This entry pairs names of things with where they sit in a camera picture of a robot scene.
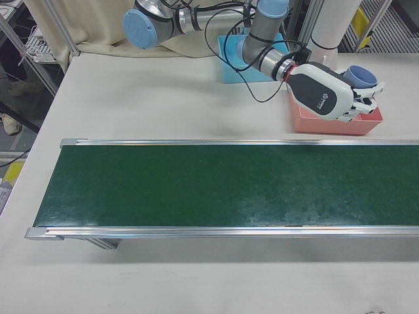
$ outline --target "white table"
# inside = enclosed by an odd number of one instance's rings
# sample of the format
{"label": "white table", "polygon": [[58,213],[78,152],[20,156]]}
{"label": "white table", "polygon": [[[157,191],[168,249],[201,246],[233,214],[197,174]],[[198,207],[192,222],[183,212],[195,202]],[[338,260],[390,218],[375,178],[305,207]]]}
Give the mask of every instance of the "white table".
{"label": "white table", "polygon": [[[419,138],[418,54],[339,62],[388,82],[385,122],[367,138]],[[277,83],[252,86],[262,97]],[[295,134],[290,121],[285,91],[255,103],[243,84],[218,83],[214,58],[75,58],[0,218],[0,312],[417,313],[419,239],[125,240],[114,251],[24,239],[63,138],[346,138]]]}

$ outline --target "green conveyor belt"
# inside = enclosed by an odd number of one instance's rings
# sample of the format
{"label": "green conveyor belt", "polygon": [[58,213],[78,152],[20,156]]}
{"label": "green conveyor belt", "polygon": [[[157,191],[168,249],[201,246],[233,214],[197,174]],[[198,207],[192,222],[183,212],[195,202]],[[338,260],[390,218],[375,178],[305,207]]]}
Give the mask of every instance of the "green conveyor belt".
{"label": "green conveyor belt", "polygon": [[419,225],[419,146],[64,146],[34,226]]}

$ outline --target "floor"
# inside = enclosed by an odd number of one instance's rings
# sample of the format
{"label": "floor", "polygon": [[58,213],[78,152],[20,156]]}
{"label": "floor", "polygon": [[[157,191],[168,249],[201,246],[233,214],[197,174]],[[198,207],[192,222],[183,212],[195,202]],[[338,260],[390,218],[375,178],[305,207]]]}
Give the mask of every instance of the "floor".
{"label": "floor", "polygon": [[[56,80],[60,80],[62,74],[56,66],[49,66],[49,72]],[[37,77],[27,68],[28,80],[36,80]],[[26,94],[20,97],[11,97],[9,94],[9,80],[3,68],[0,65],[0,100],[10,105],[12,109],[18,111],[32,123],[41,126],[43,120],[51,106],[54,98],[48,90],[43,90],[38,94]],[[36,133],[27,129],[25,126],[17,135],[7,135],[3,126],[0,124],[0,164],[7,162],[10,152],[19,155],[21,152],[29,149],[36,138]],[[0,177],[3,177],[7,167],[0,167]]]}

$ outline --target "metal pole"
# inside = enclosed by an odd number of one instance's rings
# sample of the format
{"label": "metal pole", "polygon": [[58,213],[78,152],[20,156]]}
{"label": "metal pole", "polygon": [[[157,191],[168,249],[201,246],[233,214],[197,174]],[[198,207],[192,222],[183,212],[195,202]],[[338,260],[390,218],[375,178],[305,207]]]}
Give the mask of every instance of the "metal pole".
{"label": "metal pole", "polygon": [[16,47],[17,51],[19,51],[19,54],[27,61],[29,66],[33,69],[35,74],[39,77],[39,79],[46,86],[49,92],[53,96],[55,96],[57,94],[58,87],[51,79],[51,76],[42,67],[42,65],[33,61],[33,59],[26,54],[26,46],[20,40],[19,36],[17,36],[17,34],[14,32],[13,28],[2,16],[0,16],[0,28],[6,34],[7,38],[9,38],[12,44]]}
{"label": "metal pole", "polygon": [[64,23],[61,21],[61,18],[58,16],[57,10],[55,9],[54,5],[50,0],[43,0],[43,3],[47,10],[49,11],[51,18],[54,20],[56,26],[61,32],[62,37],[64,38],[65,43],[67,44],[68,48],[70,49],[70,52],[73,56],[78,57],[80,56],[80,50],[76,47],[76,44],[73,41],[73,38],[71,38],[70,32],[68,32],[68,29],[64,26]]}
{"label": "metal pole", "polygon": [[378,23],[380,23],[382,17],[386,13],[386,11],[387,11],[388,7],[391,5],[391,3],[392,3],[392,0],[382,0],[381,1],[377,10],[374,13],[374,16],[371,18],[371,21],[369,22],[367,28],[365,29],[365,31],[362,33],[362,35],[358,39],[358,42],[355,44],[355,46],[353,48],[354,52],[359,52],[361,50],[361,45],[362,45],[363,41],[365,40],[365,38],[367,38],[368,36],[371,36],[373,34],[373,31],[374,31],[375,27],[378,25]]}
{"label": "metal pole", "polygon": [[293,5],[293,12],[291,13],[291,17],[289,18],[287,31],[285,32],[285,39],[294,39],[295,35],[295,27],[297,26],[297,22],[299,21],[300,11],[302,7],[302,3],[304,0],[296,0]]}
{"label": "metal pole", "polygon": [[301,27],[299,35],[299,41],[302,43],[308,43],[310,36],[312,35],[314,25],[316,24],[317,17],[323,7],[324,0],[311,0],[308,6],[306,18]]}

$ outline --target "black wire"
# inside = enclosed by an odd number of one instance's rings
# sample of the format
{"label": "black wire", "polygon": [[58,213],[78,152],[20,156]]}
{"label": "black wire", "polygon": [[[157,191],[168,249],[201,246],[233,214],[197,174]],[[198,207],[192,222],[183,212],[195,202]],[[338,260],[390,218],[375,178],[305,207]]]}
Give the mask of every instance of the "black wire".
{"label": "black wire", "polygon": [[[229,64],[229,65],[231,65],[232,66],[232,64],[230,63],[230,60],[228,60],[228,55],[227,55],[227,41],[228,41],[228,37],[232,34],[232,30],[233,29],[235,29],[238,25],[240,25],[241,23],[243,23],[245,20],[247,20],[249,18],[249,16],[246,16],[245,18],[243,18],[242,20],[240,20],[239,22],[237,22],[237,23],[235,23],[231,28],[230,28],[230,30],[228,31],[228,33],[227,33],[227,35],[226,35],[226,37],[225,37],[225,40],[224,40],[224,44],[223,44],[223,53],[224,53],[224,56],[225,56],[225,61]],[[289,39],[289,40],[281,40],[281,41],[273,41],[273,42],[271,42],[270,44],[268,44],[266,47],[264,47],[263,49],[262,49],[262,51],[256,56],[256,58],[251,62],[251,63],[249,63],[249,65],[247,66],[247,67],[245,67],[245,68],[243,68],[243,69],[238,69],[238,68],[236,68],[235,67],[235,71],[237,72],[237,71],[239,71],[239,72],[242,72],[242,71],[246,71],[246,70],[248,70],[248,69],[250,69],[250,67],[252,67],[252,65],[253,64],[255,64],[255,62],[271,47],[271,46],[273,46],[274,44],[278,44],[278,43],[295,43],[295,44],[298,44],[298,45],[300,45],[300,49],[298,49],[297,51],[295,51],[295,52],[292,52],[292,53],[290,53],[290,54],[288,54],[287,55],[287,57],[289,57],[289,58],[291,58],[292,56],[294,56],[295,54],[297,54],[298,52],[300,52],[307,44],[306,43],[302,43],[302,42],[300,42],[300,41],[294,41],[294,40],[291,40],[291,39]]]}
{"label": "black wire", "polygon": [[[220,57],[220,55],[218,55],[218,53],[216,53],[215,51],[214,51],[214,49],[211,47],[211,45],[210,45],[210,43],[208,42],[208,36],[207,36],[207,32],[208,32],[208,25],[210,24],[210,22],[211,22],[211,20],[213,19],[213,18],[215,18],[218,14],[220,14],[220,13],[222,13],[222,12],[224,12],[224,11],[234,11],[234,12],[237,12],[237,13],[240,13],[240,14],[243,14],[242,12],[240,12],[240,11],[237,11],[237,10],[234,10],[234,9],[224,9],[224,10],[220,10],[220,11],[218,11],[218,12],[216,12],[213,16],[211,16],[211,18],[209,18],[208,19],[208,21],[207,21],[207,23],[206,23],[206,25],[205,25],[205,30],[204,30],[204,38],[205,38],[205,42],[206,42],[206,44],[207,44],[207,47],[208,47],[208,49],[210,49],[211,50],[211,52],[214,54],[214,56],[216,56],[217,58],[219,58],[222,62],[224,62],[225,64],[227,64],[232,70],[234,70],[234,72],[236,72],[239,76],[240,76],[240,78],[243,80],[243,82],[244,82],[244,84],[246,85],[246,87],[247,87],[247,89],[249,90],[249,93],[251,94],[251,96],[253,97],[253,99],[255,100],[255,101],[257,101],[258,103],[266,103],[267,101],[270,101],[273,97],[275,97],[276,96],[276,94],[280,91],[280,89],[281,89],[281,87],[282,87],[282,84],[283,84],[283,81],[281,82],[281,84],[279,85],[279,87],[278,87],[278,89],[270,96],[270,97],[268,97],[268,98],[266,98],[265,100],[260,100],[260,99],[257,99],[256,98],[256,96],[255,96],[255,94],[253,93],[253,90],[251,90],[251,88],[250,88],[250,85],[249,85],[249,83],[247,82],[247,80],[244,78],[244,76],[240,73],[240,69],[237,69],[237,68],[235,68],[230,62],[227,62],[226,60],[224,60],[222,57]],[[266,49],[268,49],[269,47],[270,47],[270,45],[269,46],[267,46],[261,53],[260,53],[260,55],[258,55],[250,64],[251,65],[253,65],[259,58],[260,58],[260,56],[265,52],[265,50]]]}
{"label": "black wire", "polygon": [[[215,10],[215,9],[227,9],[227,8],[232,8],[232,7],[237,7],[238,5],[243,5],[244,3],[241,1],[231,1],[231,2],[222,2],[222,3],[218,3],[217,5],[212,5],[210,7],[198,7],[196,8],[196,10],[198,12],[205,12],[205,11],[211,11],[211,10]],[[250,5],[250,7],[252,9],[256,9],[256,7],[254,5]]]}
{"label": "black wire", "polygon": [[9,165],[11,165],[11,164],[13,164],[15,161],[17,161],[17,160],[19,160],[19,159],[21,159],[23,156],[24,156],[24,154],[27,154],[30,150],[32,149],[32,147],[31,148],[29,148],[27,151],[25,151],[22,155],[20,155],[19,157],[16,157],[15,159],[13,159],[11,162],[7,162],[7,163],[5,163],[5,164],[3,164],[3,165],[0,165],[0,168],[2,168],[2,167],[7,167],[7,166],[9,166]]}
{"label": "black wire", "polygon": [[[175,7],[175,5],[179,1],[182,2],[183,6],[178,5],[178,6]],[[192,1],[194,1],[194,0],[189,0],[188,2],[184,2],[183,0],[177,0],[174,4],[171,5],[166,0],[160,0],[160,2],[163,3],[163,5],[165,5],[166,7],[168,7],[169,9],[172,9],[172,10],[181,10],[181,9],[185,9],[185,8],[190,8],[190,5],[191,5]]]}

